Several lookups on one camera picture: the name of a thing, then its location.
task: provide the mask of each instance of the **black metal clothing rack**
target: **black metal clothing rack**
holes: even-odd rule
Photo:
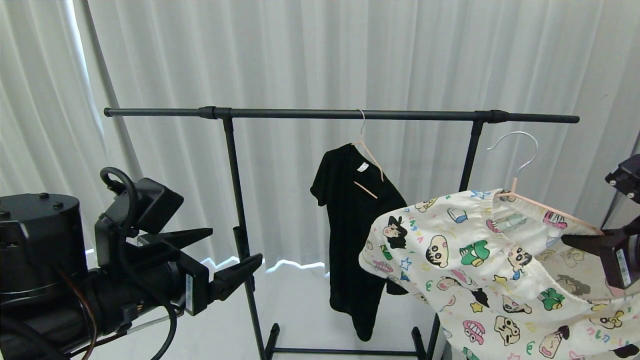
[[[105,108],[104,114],[107,117],[113,116],[172,116],[172,117],[202,117],[205,119],[221,119],[225,136],[227,139],[227,151],[229,164],[231,167],[231,178],[234,187],[234,197],[236,200],[236,210],[238,216],[238,226],[233,228],[236,238],[236,247],[240,261],[248,258],[249,242],[246,231],[246,219],[244,217],[244,203],[242,199],[242,189],[240,186],[240,174],[238,170],[238,160],[236,154],[236,142],[234,140],[234,118],[262,118],[262,119],[362,119],[359,110],[294,110],[294,109],[233,109],[220,108],[216,106],[205,106],[197,109],[112,109]],[[478,140],[484,124],[496,124],[499,122],[519,121],[519,122],[546,122],[575,124],[580,120],[577,116],[571,115],[538,115],[507,113],[500,110],[486,111],[380,111],[366,110],[364,115],[367,119],[385,120],[439,120],[439,121],[469,121],[473,122],[471,127],[471,139],[467,148],[465,166],[460,179],[459,191],[465,191],[469,184],[471,170],[476,157]],[[264,346],[260,320],[255,306],[255,280],[252,277],[244,284],[255,341],[258,346],[260,360],[271,360],[274,353],[295,353],[295,354],[352,354],[352,355],[378,355],[378,356],[412,356],[420,360],[432,360],[433,352],[440,330],[440,319],[436,315],[431,328],[428,349],[425,352],[422,343],[422,336],[417,327],[412,329],[412,338],[415,345],[414,351],[387,351],[387,350],[341,350],[323,348],[284,348],[277,347],[276,342],[280,334],[280,326],[274,323]]]

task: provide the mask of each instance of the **white cartoon print shirt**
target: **white cartoon print shirt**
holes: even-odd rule
[[[640,282],[609,287],[598,257],[560,241],[592,230],[501,191],[380,216],[360,266],[429,304],[471,360],[633,359]]]

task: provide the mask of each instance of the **white sticker label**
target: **white sticker label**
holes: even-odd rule
[[[616,251],[616,257],[618,258],[618,266],[620,266],[620,274],[622,275],[622,282],[625,287],[631,285],[631,276],[629,275],[629,268],[627,267],[627,260],[625,259],[625,252],[622,249]]]
[[[362,163],[362,165],[358,168],[358,171],[363,172],[364,170],[367,170],[368,167],[369,167],[369,164]]]
[[[185,304],[185,306],[187,307],[188,311],[193,311],[193,277],[189,274],[187,274],[186,284],[187,288],[184,293],[187,296],[187,303]]]

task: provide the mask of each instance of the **hanger hook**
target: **hanger hook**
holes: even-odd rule
[[[536,156],[538,156],[538,141],[536,140],[536,138],[535,138],[535,137],[533,137],[533,135],[532,135],[532,134],[526,133],[525,131],[512,131],[512,132],[510,132],[510,133],[506,133],[506,134],[502,135],[502,136],[498,139],[498,141],[496,141],[496,142],[495,142],[495,144],[494,144],[492,147],[487,148],[487,150],[493,150],[493,149],[496,147],[496,145],[498,145],[498,143],[499,143],[502,139],[504,139],[505,137],[507,137],[507,136],[509,136],[509,135],[512,135],[512,134],[523,134],[523,135],[527,135],[528,137],[530,137],[530,138],[531,138],[531,140],[533,140],[533,142],[534,142],[534,143],[536,143],[536,153],[535,153],[535,154],[533,154],[533,157],[532,157],[529,161],[527,161],[526,163],[522,164],[522,166],[518,169],[518,171],[516,172],[516,176],[515,176],[515,177],[518,177],[518,174],[520,173],[520,171],[521,171],[525,166],[527,166],[528,164],[531,164],[531,163],[536,159]]]
[[[360,138],[362,138],[362,131],[364,130],[364,122],[367,118],[364,116],[364,111],[358,109],[358,111],[362,114],[362,126],[360,127]]]

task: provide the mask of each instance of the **white floor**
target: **white floor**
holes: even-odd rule
[[[273,322],[280,324],[280,347],[413,350],[412,327],[418,326],[426,343],[433,311],[410,295],[383,295],[371,341],[361,342],[351,318],[329,307],[328,277],[324,268],[300,269],[282,265],[256,276],[256,298],[266,344]],[[163,316],[156,310],[145,319]],[[92,359],[148,359],[161,346],[168,330],[163,322],[128,335],[94,351]],[[444,347],[438,339],[436,356]],[[178,321],[177,335],[163,359],[258,359],[253,328],[244,293],[238,289],[224,302],[211,304],[196,317],[184,315]],[[339,356],[314,354],[275,354],[274,360],[379,360],[410,357]]]

